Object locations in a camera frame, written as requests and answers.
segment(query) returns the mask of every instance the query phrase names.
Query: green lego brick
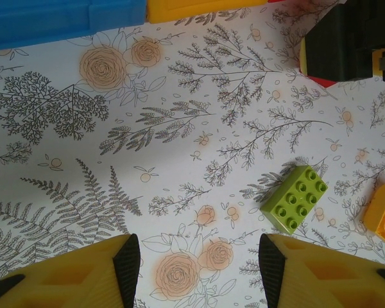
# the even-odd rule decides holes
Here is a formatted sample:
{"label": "green lego brick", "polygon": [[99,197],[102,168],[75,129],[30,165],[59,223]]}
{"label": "green lego brick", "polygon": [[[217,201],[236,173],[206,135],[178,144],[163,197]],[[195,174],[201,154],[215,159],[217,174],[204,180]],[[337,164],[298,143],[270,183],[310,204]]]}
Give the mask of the green lego brick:
{"label": "green lego brick", "polygon": [[292,234],[327,189],[310,166],[299,166],[261,207],[261,211],[278,230]]}

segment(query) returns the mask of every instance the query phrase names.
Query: botanical print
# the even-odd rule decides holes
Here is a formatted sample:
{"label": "botanical print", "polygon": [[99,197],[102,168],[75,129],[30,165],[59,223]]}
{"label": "botanical print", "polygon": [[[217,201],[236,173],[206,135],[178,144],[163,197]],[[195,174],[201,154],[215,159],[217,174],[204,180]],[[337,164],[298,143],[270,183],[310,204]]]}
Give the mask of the botanical print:
{"label": "botanical print", "polygon": [[385,264],[363,223],[385,184],[385,83],[326,89],[299,70],[337,3],[0,51],[0,278],[134,233],[134,307],[266,308],[258,243],[279,231],[260,207],[304,165],[329,189],[292,236]]}

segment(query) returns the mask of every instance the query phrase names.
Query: orange rose illustration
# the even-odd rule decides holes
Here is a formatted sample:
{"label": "orange rose illustration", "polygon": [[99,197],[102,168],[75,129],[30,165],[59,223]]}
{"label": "orange rose illustration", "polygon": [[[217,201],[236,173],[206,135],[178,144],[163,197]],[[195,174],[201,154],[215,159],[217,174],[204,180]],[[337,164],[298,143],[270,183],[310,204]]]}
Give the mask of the orange rose illustration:
{"label": "orange rose illustration", "polygon": [[206,226],[214,221],[216,212],[210,205],[204,205],[197,213],[197,223]]}
{"label": "orange rose illustration", "polygon": [[80,74],[95,89],[111,90],[123,82],[126,62],[115,49],[103,47],[88,50],[80,62]]}
{"label": "orange rose illustration", "polygon": [[179,300],[188,295],[198,283],[200,266],[190,253],[174,253],[159,265],[155,282],[169,300]]}
{"label": "orange rose illustration", "polygon": [[234,258],[232,246],[226,242],[212,243],[198,258],[198,263],[209,270],[223,270]]}
{"label": "orange rose illustration", "polygon": [[146,37],[133,44],[132,48],[127,50],[124,55],[127,62],[131,62],[139,67],[152,67],[160,62],[160,45],[151,38]]}

